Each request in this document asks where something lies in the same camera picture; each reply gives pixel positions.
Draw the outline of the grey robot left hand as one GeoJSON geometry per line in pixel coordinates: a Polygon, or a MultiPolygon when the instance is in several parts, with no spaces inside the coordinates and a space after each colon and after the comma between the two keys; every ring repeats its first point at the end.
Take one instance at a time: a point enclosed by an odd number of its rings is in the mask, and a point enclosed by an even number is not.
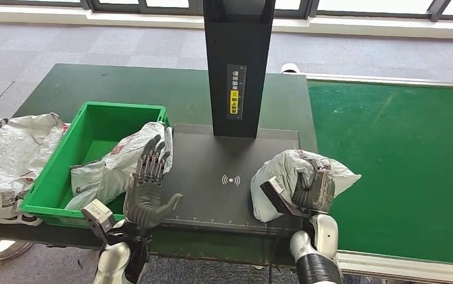
{"type": "Polygon", "coordinates": [[[161,203],[163,172],[170,152],[161,152],[165,142],[160,140],[157,134],[144,146],[132,174],[132,185],[125,195],[125,219],[142,230],[158,226],[175,213],[183,198],[181,193],[176,193],[165,204],[161,203]]]}

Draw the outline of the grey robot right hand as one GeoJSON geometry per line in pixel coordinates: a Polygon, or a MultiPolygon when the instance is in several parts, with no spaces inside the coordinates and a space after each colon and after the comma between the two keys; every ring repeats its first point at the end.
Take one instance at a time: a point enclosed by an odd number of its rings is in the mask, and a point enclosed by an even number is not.
{"type": "Polygon", "coordinates": [[[333,181],[331,167],[324,165],[317,159],[309,159],[308,162],[313,169],[311,181],[310,183],[306,182],[304,175],[298,173],[292,201],[303,210],[328,214],[335,193],[335,182],[333,181]]]}

